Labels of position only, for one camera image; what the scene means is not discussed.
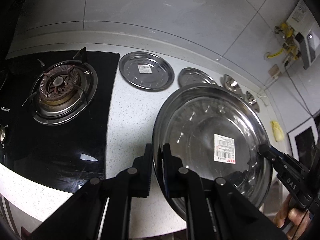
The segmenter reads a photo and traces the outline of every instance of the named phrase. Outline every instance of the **screw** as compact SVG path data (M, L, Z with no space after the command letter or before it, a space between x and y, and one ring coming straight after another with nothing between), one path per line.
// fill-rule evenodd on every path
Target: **screw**
M135 167L131 167L131 168L127 169L127 172L129 174L136 174L138 172L138 170Z
M94 177L94 178L91 178L89 181L92 185L97 185L100 182L100 179L97 177Z
M180 168L178 169L178 171L179 171L179 173L181 173L181 174L187 174L189 170L188 170L187 168L185 168L185 167L180 167Z
M217 178L216 183L220 186L223 186L226 183L226 180L224 178Z

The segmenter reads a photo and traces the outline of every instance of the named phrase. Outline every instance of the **electrical outlet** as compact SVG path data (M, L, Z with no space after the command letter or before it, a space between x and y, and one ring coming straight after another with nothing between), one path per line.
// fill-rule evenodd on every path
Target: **electrical outlet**
M276 77L280 75L280 69L277 64L268 70L268 73L271 77Z

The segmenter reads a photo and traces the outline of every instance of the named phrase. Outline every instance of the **black glass cooktop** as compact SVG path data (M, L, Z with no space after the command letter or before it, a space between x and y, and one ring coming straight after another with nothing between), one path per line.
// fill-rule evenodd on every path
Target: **black glass cooktop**
M54 51L9 59L10 74L0 90L0 124L7 126L0 162L67 192L105 175L108 112L120 57L88 51L83 64L72 60L75 54Z

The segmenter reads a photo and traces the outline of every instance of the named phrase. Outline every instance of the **white speckled countertop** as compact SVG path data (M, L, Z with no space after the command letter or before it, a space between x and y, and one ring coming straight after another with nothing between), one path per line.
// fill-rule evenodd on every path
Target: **white speckled countertop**
M35 46L12 52L9 57L50 50L78 50L84 46L87 47L87 50L117 52L121 57L138 50L115 45L79 42ZM128 84L122 78L119 70L116 72L107 130L107 178L130 167L135 157L143 155L146 143L151 142L153 125L158 111L169 95L179 88L177 77L180 70L185 67L198 68L205 71L221 85L220 78L223 76L221 73L178 58L159 53L157 55L164 58L175 72L175 80L167 90L161 92L139 90ZM217 68L221 72L221 68L224 67L219 65ZM250 91L256 96L256 93L247 88L250 84L241 82L240 84L244 92ZM287 152L287 143L277 143L273 138L270 121L276 120L276 115L272 107L265 107L259 99L258 102L261 108L258 116L265 126L271 144L277 149ZM44 221L71 196L71 193L48 188L25 179L3 165L0 165L0 193L15 206L40 221ZM130 238L162 235L182 230L185 227L185 221L166 202L153 172L149 197L132 199Z

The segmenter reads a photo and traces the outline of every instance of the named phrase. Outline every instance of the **metal bowl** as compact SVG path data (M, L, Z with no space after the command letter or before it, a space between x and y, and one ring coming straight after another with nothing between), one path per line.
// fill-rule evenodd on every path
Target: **metal bowl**
M216 161L216 135L234 139L235 163ZM257 154L258 145L269 144L268 135L250 106L218 85L193 84L175 91L162 105L153 136L154 168L165 195L159 147L169 143L172 155L199 176L214 180L225 177L259 207L271 183L272 166ZM183 198L167 198L186 219Z
M237 81L235 81L231 76L226 74L223 76L223 79L224 79L223 86L226 89L228 89L231 92L234 92L235 94L243 98L242 89Z
M256 98L249 91L247 91L245 93L245 99L254 111L256 111L257 113L260 112L260 106L259 106Z
M144 51L124 55L119 70L130 84L146 90L164 90L174 80L172 67L163 58Z
M207 73L192 67L187 67L180 71L178 83L180 87L196 83L217 84Z

